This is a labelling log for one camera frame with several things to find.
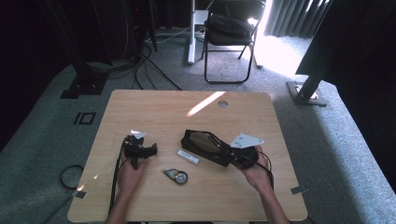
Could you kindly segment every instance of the chair backrest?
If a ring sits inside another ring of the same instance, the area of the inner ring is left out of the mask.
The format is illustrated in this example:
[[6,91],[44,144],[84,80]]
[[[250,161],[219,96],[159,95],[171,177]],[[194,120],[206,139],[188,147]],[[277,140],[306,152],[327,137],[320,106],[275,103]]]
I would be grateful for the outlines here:
[[209,15],[217,13],[240,21],[250,18],[260,21],[264,9],[265,3],[261,0],[214,0],[208,10]]

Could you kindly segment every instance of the carpeted floor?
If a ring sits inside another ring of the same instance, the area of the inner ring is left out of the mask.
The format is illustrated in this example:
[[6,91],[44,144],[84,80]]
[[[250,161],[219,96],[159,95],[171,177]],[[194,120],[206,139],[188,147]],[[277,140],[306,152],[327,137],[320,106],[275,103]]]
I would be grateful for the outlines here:
[[[183,91],[270,94],[299,183],[309,189],[304,193],[309,218],[301,223],[396,223],[396,196],[337,89],[329,83],[320,84],[326,107],[295,105],[290,97],[286,82],[306,79],[294,72],[309,39],[265,37],[257,48],[262,68],[253,64],[250,80],[240,85],[210,85],[204,81],[200,41],[193,65],[187,64],[187,38],[159,42],[158,52],[149,55],[145,48],[144,53]],[[236,78],[246,73],[247,59],[237,61],[230,55],[211,55],[210,76]],[[108,69],[99,63],[92,66]],[[61,184],[60,175],[70,165],[85,165],[110,93],[139,89],[136,78],[144,89],[177,89],[146,62],[138,69],[112,72],[101,95],[60,99],[75,75],[73,67],[68,66],[52,80],[0,153],[0,223],[69,223],[72,190]],[[94,115],[91,124],[76,122],[83,114],[86,118]],[[64,174],[64,179],[67,185],[76,185],[79,176],[80,170],[74,168]]]

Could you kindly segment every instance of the wooden table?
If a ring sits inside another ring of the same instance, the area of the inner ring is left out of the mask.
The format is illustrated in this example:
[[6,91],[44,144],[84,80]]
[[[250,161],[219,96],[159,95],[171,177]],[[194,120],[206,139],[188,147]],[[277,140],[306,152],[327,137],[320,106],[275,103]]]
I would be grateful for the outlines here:
[[[177,155],[186,129],[212,132],[229,144],[239,133],[263,139],[262,149],[273,164],[276,197],[287,217],[290,220],[307,217],[302,195],[290,191],[298,182],[269,95],[119,90],[113,91],[93,142],[79,182],[87,195],[84,199],[74,198],[68,213],[71,221],[106,219],[120,145],[132,129],[146,132],[144,146],[157,143],[158,154],[148,159],[127,220],[267,219],[259,194],[231,164],[222,167],[201,158],[195,165]],[[179,186],[162,173],[163,169],[171,168],[185,171],[188,183]]]

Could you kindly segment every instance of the hand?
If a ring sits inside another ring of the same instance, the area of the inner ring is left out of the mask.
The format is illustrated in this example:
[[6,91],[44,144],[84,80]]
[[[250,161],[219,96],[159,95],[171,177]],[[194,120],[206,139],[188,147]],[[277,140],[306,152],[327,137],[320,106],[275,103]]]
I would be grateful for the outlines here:
[[148,164],[148,160],[144,159],[141,161],[137,170],[135,170],[131,164],[131,159],[127,159],[125,154],[122,152],[120,164],[122,164],[122,166],[119,169],[117,176],[117,183],[119,184],[120,189],[118,196],[131,198],[140,182],[143,172]]
[[[255,148],[259,154],[257,162],[265,168],[268,168],[268,160],[262,155],[262,147],[255,146]],[[272,188],[269,175],[260,166],[254,165],[246,170],[241,170],[241,172],[247,178],[247,182],[258,192]]]

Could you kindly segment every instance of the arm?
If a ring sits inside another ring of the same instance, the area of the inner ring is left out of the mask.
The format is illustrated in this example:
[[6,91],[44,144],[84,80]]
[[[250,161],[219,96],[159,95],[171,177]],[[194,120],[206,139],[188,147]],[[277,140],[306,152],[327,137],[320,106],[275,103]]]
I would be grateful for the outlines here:
[[[257,151],[262,152],[261,146],[256,146]],[[258,163],[268,167],[268,160],[259,153]],[[249,169],[242,170],[247,182],[259,192],[262,199],[262,207],[270,223],[290,223],[271,188],[268,174],[259,166],[255,165]]]
[[110,214],[108,214],[105,222],[106,224],[118,224],[125,222],[129,201],[131,201],[132,195],[136,190],[140,178],[143,175],[143,171],[145,170],[148,163],[148,160],[143,160],[142,162],[140,162],[137,170],[135,170],[130,160],[126,160],[127,159],[125,155],[122,153],[122,166],[119,169],[117,176],[117,183],[119,184],[120,192],[117,195],[116,201],[110,211]]

